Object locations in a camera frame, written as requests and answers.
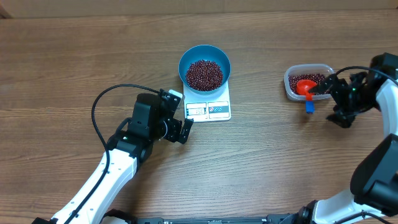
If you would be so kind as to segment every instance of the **digital scale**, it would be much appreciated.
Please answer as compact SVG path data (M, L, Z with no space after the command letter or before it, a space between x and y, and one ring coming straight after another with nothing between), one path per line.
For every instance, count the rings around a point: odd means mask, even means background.
M194 123L209 121L229 121L231 119L231 101L228 82L210 95L201 95L184 85L185 118Z
M209 60L220 66L223 72L221 86L211 91L199 91L190 88L186 72L192 63ZM181 57L178 73L184 86L185 118L193 122L229 121L231 119L231 101L229 100L228 78L231 63L228 56L219 48L211 45L198 45L187 50Z

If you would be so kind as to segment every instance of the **red beans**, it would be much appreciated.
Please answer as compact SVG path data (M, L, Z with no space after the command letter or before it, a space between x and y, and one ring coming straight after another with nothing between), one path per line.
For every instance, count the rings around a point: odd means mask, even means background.
M223 84L223 72L212 61L199 60L192 63L185 78L191 88L199 91L215 90Z
M303 79L307 79L307 80L311 80L313 82L316 82L317 84L319 84L320 82L322 82L322 80L324 80L326 78L326 76L319 74L319 73L315 73L315 74L303 74L303 75L291 75L289 76L289 84L290 84L290 89L295 93L297 93L297 83L300 80Z

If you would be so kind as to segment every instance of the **red scoop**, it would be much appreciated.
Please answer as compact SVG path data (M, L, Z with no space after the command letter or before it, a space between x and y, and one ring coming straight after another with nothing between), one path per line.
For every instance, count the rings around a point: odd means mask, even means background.
M305 99L307 101L312 101L313 93L309 93L308 91L316 85L317 83L311 80L300 80L297 82L297 93L300 95L305 95Z

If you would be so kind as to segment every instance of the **wooden table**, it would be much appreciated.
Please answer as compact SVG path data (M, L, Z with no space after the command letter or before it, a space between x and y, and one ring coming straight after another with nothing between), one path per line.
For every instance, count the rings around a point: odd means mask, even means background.
M264 216L337 194L382 141L381 115L372 110L342 129L325 120L334 105L325 100L307 116L287 99L284 73L398 54L397 24L396 10L1 20L0 223L49 219L85 183L103 153L90 118L102 90L182 91L178 61L199 44L231 60L232 120L194 124L186 145L157 143L111 208L138 217ZM140 92L101 99L106 138Z

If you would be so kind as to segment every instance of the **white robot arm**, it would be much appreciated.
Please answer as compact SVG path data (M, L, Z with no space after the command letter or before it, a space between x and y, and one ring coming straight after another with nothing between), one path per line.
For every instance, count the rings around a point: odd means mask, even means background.
M386 138L390 134L398 135L398 86L393 81L386 80L377 92L376 100L382 113L384 137ZM356 203L350 189L346 189L332 198L317 202L312 220L316 224L336 223L361 212L369 212L378 217L384 216L378 209ZM370 218L370 216L360 216L345 222L345 224L358 222L364 218Z
M119 193L120 189L132 179L137 172L137 158L129 156L128 152L119 149L113 149L110 153L110 165L108 173L102 180L94 194L88 199L84 206L78 212L78 215L71 220L74 223L100 223L105 212L111 205L115 196ZM94 187L97 180L105 169L106 155L102 157L97 169L87 180L79 192L57 212L52 219L58 219L58 223L65 223L69 216L72 214L77 206L87 196L88 192Z

